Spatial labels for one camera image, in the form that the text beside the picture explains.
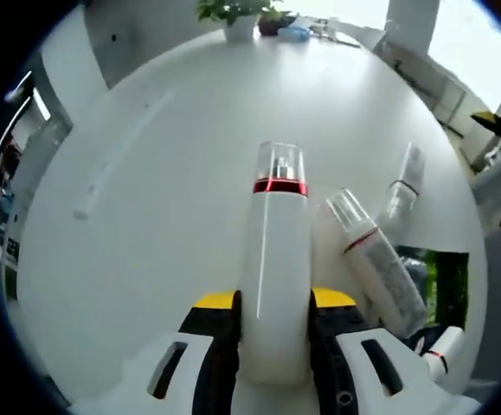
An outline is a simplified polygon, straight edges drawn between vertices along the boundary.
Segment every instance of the white round table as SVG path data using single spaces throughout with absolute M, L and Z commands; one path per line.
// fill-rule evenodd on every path
M 126 139 L 91 216 L 76 220 L 92 169 Z M 268 140 L 304 151 L 314 284 L 358 302 L 361 291 L 318 206 L 346 186 L 376 214 L 407 143 L 426 151 L 424 187 L 403 242 L 470 253 L 466 350 L 444 384 L 463 391 L 483 333 L 485 248 L 471 190 L 433 115 L 364 49 L 314 40 L 228 45 L 215 32 L 109 91 L 75 125 L 36 191 L 22 237 L 19 303 L 66 398 L 118 384 L 122 362 L 177 330 L 203 293 L 236 287 L 257 151 Z

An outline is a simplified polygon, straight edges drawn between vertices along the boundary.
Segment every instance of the white bottle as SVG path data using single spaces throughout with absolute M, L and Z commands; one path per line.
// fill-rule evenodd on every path
M 421 191 L 425 155 L 414 143 L 409 143 L 398 179 L 389 186 L 387 199 L 377 218 L 377 224 L 393 245 L 401 243 L 408 230 L 409 215 Z
M 429 376 L 435 382 L 441 380 L 464 351 L 466 335 L 460 327 L 450 326 L 439 340 L 423 354 L 429 365 Z
M 301 150 L 260 147 L 241 275 L 240 374 L 264 385 L 295 386 L 309 368 L 311 218 Z
M 343 255 L 385 328 L 410 337 L 425 324 L 427 309 L 398 254 L 347 188 L 327 204 L 342 226 Z

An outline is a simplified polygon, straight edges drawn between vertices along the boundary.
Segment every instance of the screw hole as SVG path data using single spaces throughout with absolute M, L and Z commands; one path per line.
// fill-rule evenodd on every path
M 348 391 L 342 391 L 337 395 L 337 402 L 340 406 L 350 405 L 354 397 Z

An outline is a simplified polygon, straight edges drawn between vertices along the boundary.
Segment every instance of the yellow stripe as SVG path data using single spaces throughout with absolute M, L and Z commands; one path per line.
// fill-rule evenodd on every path
M 226 291 L 206 294 L 193 307 L 198 309 L 230 310 L 233 308 L 234 293 L 235 291 Z
M 356 305 L 356 301 L 343 292 L 329 290 L 328 288 L 312 288 L 313 296 L 316 298 L 316 305 L 319 309 L 323 307 L 344 307 L 345 305 Z
M 486 119 L 488 122 L 496 124 L 496 117 L 490 111 L 474 112 L 472 115 L 474 117 Z

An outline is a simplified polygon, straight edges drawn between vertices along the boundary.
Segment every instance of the slot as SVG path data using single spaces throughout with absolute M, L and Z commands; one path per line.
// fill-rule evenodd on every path
M 157 364 L 157 370 L 154 373 L 151 387 L 148 391 L 154 398 L 165 399 L 165 394 L 170 387 L 171 378 L 173 378 L 175 369 L 177 369 L 177 365 L 186 348 L 187 343 L 173 343 L 165 352 L 162 360 Z
M 377 340 L 366 340 L 362 342 L 362 346 L 375 368 L 385 393 L 392 396 L 401 391 L 403 385 L 400 375 Z

